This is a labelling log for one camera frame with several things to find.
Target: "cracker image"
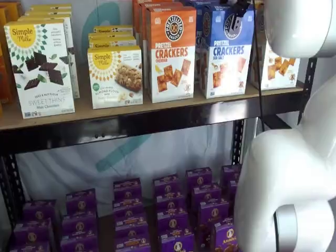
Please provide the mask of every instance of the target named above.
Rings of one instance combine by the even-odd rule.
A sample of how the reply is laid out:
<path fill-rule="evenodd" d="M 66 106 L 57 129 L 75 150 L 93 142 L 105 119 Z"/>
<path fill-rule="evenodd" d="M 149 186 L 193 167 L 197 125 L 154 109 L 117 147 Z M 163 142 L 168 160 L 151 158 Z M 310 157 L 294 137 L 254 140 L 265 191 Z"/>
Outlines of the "cracker image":
<path fill-rule="evenodd" d="M 294 66 L 294 65 L 295 65 L 295 61 L 296 61 L 296 59 L 294 59 L 294 58 L 290 58 L 290 59 L 289 59 L 289 64 L 290 64 L 291 66 Z"/>
<path fill-rule="evenodd" d="M 245 63 L 246 63 L 246 59 L 245 58 L 240 57 L 238 59 L 238 72 L 241 73 L 243 71 Z"/>
<path fill-rule="evenodd" d="M 136 93 L 142 89 L 141 72 L 125 64 L 118 65 L 115 81 L 124 88 Z"/>
<path fill-rule="evenodd" d="M 157 77 L 157 87 L 159 89 L 159 92 L 167 90 L 167 82 L 165 75 L 160 75 Z"/>
<path fill-rule="evenodd" d="M 285 76 L 287 70 L 288 70 L 288 67 L 289 67 L 289 61 L 288 60 L 284 60 L 280 69 L 279 69 L 279 73 L 283 76 Z"/>
<path fill-rule="evenodd" d="M 172 80 L 172 84 L 176 87 L 179 86 L 179 83 L 180 83 L 180 80 L 181 80 L 181 77 L 182 77 L 182 72 L 175 69 L 175 72 L 174 72 L 174 76 L 173 76 L 173 80 Z"/>
<path fill-rule="evenodd" d="M 181 69 L 181 71 L 182 71 L 182 73 L 183 73 L 184 75 L 188 75 L 188 73 L 189 73 L 189 68 L 190 68 L 190 64 L 191 64 L 191 61 L 189 61 L 189 60 L 187 60 L 187 59 L 184 59 L 184 60 L 183 60 L 183 64 L 182 64 L 182 69 Z"/>
<path fill-rule="evenodd" d="M 268 79 L 274 79 L 276 72 L 276 65 L 268 66 Z"/>
<path fill-rule="evenodd" d="M 173 67 L 172 65 L 166 66 L 163 68 L 164 75 L 166 77 L 166 81 L 172 81 L 173 80 Z"/>

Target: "yellow label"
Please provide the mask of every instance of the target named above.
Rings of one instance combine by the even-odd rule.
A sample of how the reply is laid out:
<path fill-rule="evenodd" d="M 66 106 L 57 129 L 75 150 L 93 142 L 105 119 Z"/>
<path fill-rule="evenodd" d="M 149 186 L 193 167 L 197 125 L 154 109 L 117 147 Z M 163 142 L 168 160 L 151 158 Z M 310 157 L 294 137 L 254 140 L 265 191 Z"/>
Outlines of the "yellow label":
<path fill-rule="evenodd" d="M 94 65 L 100 70 L 108 69 L 112 64 L 110 52 L 97 52 L 92 55 Z"/>
<path fill-rule="evenodd" d="M 10 37 L 18 47 L 28 48 L 35 42 L 36 32 L 33 25 L 11 26 L 10 29 Z"/>

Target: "orange pretzel crackers box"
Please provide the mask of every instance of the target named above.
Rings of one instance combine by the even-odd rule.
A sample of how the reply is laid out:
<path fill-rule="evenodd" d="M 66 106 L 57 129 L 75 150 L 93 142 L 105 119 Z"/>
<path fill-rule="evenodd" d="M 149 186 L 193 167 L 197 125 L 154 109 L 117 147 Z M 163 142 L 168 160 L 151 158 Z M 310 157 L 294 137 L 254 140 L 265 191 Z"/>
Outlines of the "orange pretzel crackers box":
<path fill-rule="evenodd" d="M 181 2 L 164 2 L 164 3 L 143 3 L 140 4 L 140 18 L 139 18 L 139 23 L 140 23 L 140 48 L 142 51 L 142 78 L 143 78 L 143 83 L 144 83 L 144 88 L 148 88 L 148 83 L 149 83 L 149 70 L 148 70 L 148 61 L 147 57 L 147 48 L 148 48 L 148 43 L 147 43 L 147 24 L 146 24 L 146 10 L 147 8 L 158 8 L 158 7 L 182 7 L 183 4 Z"/>
<path fill-rule="evenodd" d="M 192 98 L 196 9 L 149 8 L 146 18 L 152 102 Z"/>

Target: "cardboard box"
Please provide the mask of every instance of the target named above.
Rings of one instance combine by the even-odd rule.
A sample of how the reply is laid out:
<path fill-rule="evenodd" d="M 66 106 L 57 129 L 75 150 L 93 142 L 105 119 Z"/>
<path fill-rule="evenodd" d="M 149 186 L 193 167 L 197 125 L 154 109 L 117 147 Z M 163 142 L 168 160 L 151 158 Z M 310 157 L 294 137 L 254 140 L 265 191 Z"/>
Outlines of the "cardboard box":
<path fill-rule="evenodd" d="M 137 236 L 148 233 L 146 214 L 138 214 L 130 217 L 116 218 L 115 237 Z"/>
<path fill-rule="evenodd" d="M 65 215 L 62 221 L 63 235 L 70 235 L 75 232 L 88 232 L 97 230 L 96 212 L 78 212 Z"/>
<path fill-rule="evenodd" d="M 153 184 L 155 196 L 181 190 L 180 180 L 177 174 L 157 178 L 153 180 Z"/>
<path fill-rule="evenodd" d="M 132 178 L 129 180 L 113 181 L 114 199 L 142 197 L 140 179 Z"/>
<path fill-rule="evenodd" d="M 169 229 L 188 228 L 188 212 L 183 207 L 158 211 L 157 218 L 159 233 Z"/>
<path fill-rule="evenodd" d="M 160 235 L 161 252 L 193 252 L 194 234 L 190 228 L 170 230 Z"/>
<path fill-rule="evenodd" d="M 23 118 L 74 113 L 64 21 L 10 22 L 5 31 Z"/>
<path fill-rule="evenodd" d="M 66 207 L 68 214 L 84 211 L 97 212 L 96 190 L 92 188 L 80 192 L 68 193 L 66 196 Z"/>
<path fill-rule="evenodd" d="M 300 59 L 280 57 L 274 53 L 268 44 L 265 23 L 264 4 L 259 1 L 257 8 L 257 37 L 259 51 L 259 66 L 261 76 L 261 89 L 294 88 L 297 84 Z M 249 81 L 257 88 L 258 85 L 258 65 L 257 51 L 253 50 L 252 65 Z"/>
<path fill-rule="evenodd" d="M 207 99 L 242 95 L 253 40 L 253 7 L 248 8 L 243 18 L 236 19 L 235 29 L 232 29 L 234 10 L 230 6 L 206 5 L 203 11 L 204 95 Z"/>
<path fill-rule="evenodd" d="M 115 252 L 150 252 L 151 244 L 148 234 L 124 237 L 114 241 Z"/>
<path fill-rule="evenodd" d="M 152 102 L 192 98 L 196 9 L 149 8 L 146 15 Z"/>
<path fill-rule="evenodd" d="M 140 198 L 120 199 L 114 201 L 112 205 L 115 217 L 130 217 L 144 212 Z"/>

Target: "granola bar image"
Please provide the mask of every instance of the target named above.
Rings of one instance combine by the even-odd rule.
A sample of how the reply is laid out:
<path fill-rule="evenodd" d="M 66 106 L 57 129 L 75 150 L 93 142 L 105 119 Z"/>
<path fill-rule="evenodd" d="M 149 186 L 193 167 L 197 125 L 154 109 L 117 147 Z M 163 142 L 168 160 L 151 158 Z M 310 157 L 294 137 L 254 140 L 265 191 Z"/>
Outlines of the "granola bar image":
<path fill-rule="evenodd" d="M 136 93 L 142 89 L 141 72 L 136 68 L 125 64 L 119 64 L 116 73 L 115 81 L 122 87 Z"/>

